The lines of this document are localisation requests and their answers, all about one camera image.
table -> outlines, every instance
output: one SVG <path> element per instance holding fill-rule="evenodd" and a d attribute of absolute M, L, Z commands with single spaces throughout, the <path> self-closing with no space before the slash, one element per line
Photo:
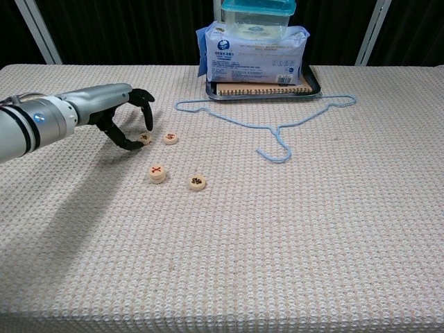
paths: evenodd
<path fill-rule="evenodd" d="M 266 130 L 174 109 L 205 98 L 195 66 L 3 68 L 0 96 L 125 82 L 156 102 L 140 151 L 83 126 L 0 165 L 0 330 L 442 332 L 444 67 L 312 69 L 358 102 L 284 129 L 274 164 Z M 276 126 L 326 103 L 205 105 Z M 132 105 L 115 121 L 144 131 Z"/>

spiral notebook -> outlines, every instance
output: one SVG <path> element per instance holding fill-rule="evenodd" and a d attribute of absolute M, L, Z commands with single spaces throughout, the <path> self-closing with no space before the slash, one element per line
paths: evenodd
<path fill-rule="evenodd" d="M 220 82 L 216 88 L 219 96 L 232 95 L 267 95 L 267 94 L 291 94 L 307 93 L 313 89 L 301 76 L 299 85 L 282 85 L 278 83 L 247 83 L 247 82 Z"/>

plastic lid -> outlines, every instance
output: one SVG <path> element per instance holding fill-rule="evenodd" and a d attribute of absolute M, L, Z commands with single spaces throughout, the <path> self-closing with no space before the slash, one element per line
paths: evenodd
<path fill-rule="evenodd" d="M 225 0 L 222 9 L 232 12 L 292 16 L 296 10 L 296 0 Z"/>

robotic hand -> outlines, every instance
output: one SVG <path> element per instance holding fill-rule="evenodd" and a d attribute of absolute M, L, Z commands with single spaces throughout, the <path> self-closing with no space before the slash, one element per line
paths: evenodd
<path fill-rule="evenodd" d="M 96 125 L 119 147 L 132 151 L 141 142 L 126 139 L 112 122 L 116 109 L 129 102 L 142 109 L 147 130 L 153 129 L 149 102 L 154 97 L 125 83 L 99 85 L 21 102 L 0 102 L 0 163 L 30 153 L 74 133 L 74 127 Z"/>

black curtain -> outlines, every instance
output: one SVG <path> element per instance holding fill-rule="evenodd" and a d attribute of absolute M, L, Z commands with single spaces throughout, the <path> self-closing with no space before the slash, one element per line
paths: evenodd
<path fill-rule="evenodd" d="M 290 25 L 310 33 L 304 58 L 311 65 L 354 65 L 377 0 L 297 0 Z"/>
<path fill-rule="evenodd" d="M 44 58 L 14 0 L 0 0 L 0 69 L 11 64 L 44 64 Z"/>
<path fill-rule="evenodd" d="M 65 64 L 194 65 L 211 0 L 37 0 Z"/>
<path fill-rule="evenodd" d="M 444 1 L 392 0 L 368 65 L 444 65 Z"/>

